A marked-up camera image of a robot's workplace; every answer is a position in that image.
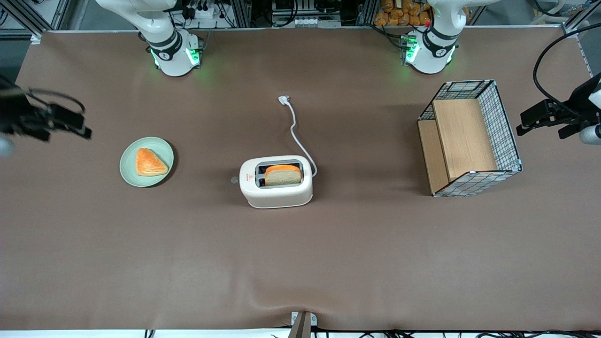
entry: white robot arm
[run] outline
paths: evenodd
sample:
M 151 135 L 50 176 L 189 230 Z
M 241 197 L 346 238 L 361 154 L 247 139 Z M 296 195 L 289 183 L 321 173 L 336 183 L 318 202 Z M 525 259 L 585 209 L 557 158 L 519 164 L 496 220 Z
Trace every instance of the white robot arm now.
M 430 26 L 409 33 L 413 41 L 405 61 L 426 74 L 440 72 L 451 61 L 455 41 L 467 17 L 463 7 L 484 6 L 500 0 L 428 0 L 434 15 Z
M 202 47 L 196 35 L 175 29 L 163 11 L 177 0 L 96 0 L 136 26 L 150 45 L 157 67 L 169 76 L 182 76 L 200 66 Z

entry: triangular pastry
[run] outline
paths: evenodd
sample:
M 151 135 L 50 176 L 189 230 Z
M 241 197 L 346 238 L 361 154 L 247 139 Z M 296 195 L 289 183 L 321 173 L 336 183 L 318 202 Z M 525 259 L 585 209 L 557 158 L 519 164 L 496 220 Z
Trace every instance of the triangular pastry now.
M 158 176 L 167 173 L 169 168 L 152 150 L 140 148 L 136 153 L 136 171 L 140 176 Z

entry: electronic equipment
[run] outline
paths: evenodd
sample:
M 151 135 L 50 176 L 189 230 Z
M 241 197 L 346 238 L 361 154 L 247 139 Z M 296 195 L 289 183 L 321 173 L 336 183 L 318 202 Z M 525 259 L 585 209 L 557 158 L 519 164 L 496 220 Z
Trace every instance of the electronic equipment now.
M 290 108 L 292 114 L 290 133 L 309 160 L 298 155 L 285 155 L 254 158 L 244 162 L 240 167 L 238 178 L 234 177 L 232 182 L 240 185 L 240 190 L 248 204 L 259 209 L 302 206 L 313 198 L 313 177 L 317 175 L 317 166 L 294 133 L 296 114 L 289 102 L 290 98 L 280 96 L 278 100 L 282 105 Z M 292 184 L 270 186 L 266 182 L 269 168 L 282 165 L 295 167 L 293 169 L 300 173 L 300 180 Z

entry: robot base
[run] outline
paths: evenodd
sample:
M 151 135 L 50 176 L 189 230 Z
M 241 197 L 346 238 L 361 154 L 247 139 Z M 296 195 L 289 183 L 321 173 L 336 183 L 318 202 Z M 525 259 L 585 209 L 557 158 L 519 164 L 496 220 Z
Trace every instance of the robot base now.
M 455 47 L 453 47 L 444 57 L 435 57 L 424 46 L 423 34 L 417 30 L 403 37 L 401 43 L 408 47 L 406 51 L 401 51 L 403 64 L 410 64 L 417 71 L 425 74 L 435 74 L 443 70 L 451 62 L 451 57 L 455 51 Z
M 194 68 L 200 68 L 203 57 L 204 41 L 185 29 L 177 30 L 182 35 L 182 47 L 171 60 L 162 60 L 154 52 L 154 64 L 169 76 L 183 76 Z

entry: pastry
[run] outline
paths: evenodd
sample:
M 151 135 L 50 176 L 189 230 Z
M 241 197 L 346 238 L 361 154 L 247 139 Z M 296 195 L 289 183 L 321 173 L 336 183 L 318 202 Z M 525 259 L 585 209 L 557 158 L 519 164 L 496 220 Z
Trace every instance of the pastry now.
M 390 14 L 389 14 L 391 19 L 400 19 L 403 17 L 403 15 L 404 15 L 403 10 L 400 8 L 393 9 L 392 11 L 390 11 Z
M 398 24 L 401 26 L 406 26 L 409 24 L 409 14 L 405 13 L 399 20 Z
M 386 13 L 390 13 L 390 11 L 394 9 L 392 0 L 381 0 L 380 6 L 382 6 L 382 10 Z
M 272 165 L 265 170 L 265 185 L 286 185 L 301 182 L 301 169 L 294 165 Z
M 140 148 L 136 153 L 136 171 L 139 176 L 158 176 L 166 174 L 169 168 L 152 150 Z
M 430 15 L 427 12 L 422 12 L 419 14 L 419 24 L 425 26 L 428 22 L 430 22 Z
M 417 15 L 419 14 L 419 4 L 416 4 L 412 0 L 404 0 L 403 1 L 403 12 L 409 13 L 409 15 Z
M 381 27 L 386 26 L 386 22 L 388 21 L 388 14 L 384 12 L 378 12 L 376 14 L 376 18 L 374 19 L 374 25 Z
M 419 17 L 416 17 L 415 15 L 411 15 L 409 17 L 409 24 L 412 26 L 419 26 Z

